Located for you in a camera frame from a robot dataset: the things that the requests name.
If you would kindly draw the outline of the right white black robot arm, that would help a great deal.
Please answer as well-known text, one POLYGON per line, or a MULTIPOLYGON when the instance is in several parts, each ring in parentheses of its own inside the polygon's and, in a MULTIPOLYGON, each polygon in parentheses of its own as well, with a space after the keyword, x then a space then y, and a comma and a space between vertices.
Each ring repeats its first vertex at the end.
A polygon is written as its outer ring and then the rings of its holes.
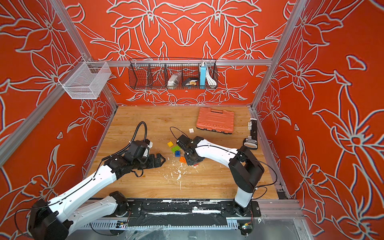
POLYGON ((277 172, 267 163, 259 161, 245 146, 239 149, 226 148, 213 144, 202 137, 190 139, 186 135, 181 135, 177 139, 177 145, 184 151, 184 158, 189 166, 195 166, 203 160, 209 159, 229 168, 238 186, 231 211, 238 216, 244 217, 247 214, 253 214, 251 201, 254 192, 277 182, 274 180, 270 184, 258 184, 265 173, 264 166, 273 171, 275 177, 278 176, 277 172))

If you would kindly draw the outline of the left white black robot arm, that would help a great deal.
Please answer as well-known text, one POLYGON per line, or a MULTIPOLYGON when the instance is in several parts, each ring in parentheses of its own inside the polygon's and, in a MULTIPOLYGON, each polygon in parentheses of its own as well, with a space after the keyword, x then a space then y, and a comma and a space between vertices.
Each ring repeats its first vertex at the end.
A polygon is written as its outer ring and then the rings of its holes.
POLYGON ((111 193, 98 203, 83 207, 89 198, 126 174, 141 177, 138 171, 161 167, 166 159, 161 154, 151 154, 152 142, 144 137, 135 137, 121 150, 103 158, 89 177, 48 201, 38 200, 28 209, 30 218, 27 230, 17 231, 34 240, 64 240, 78 228, 98 218, 118 214, 124 216, 130 207, 124 195, 111 193))

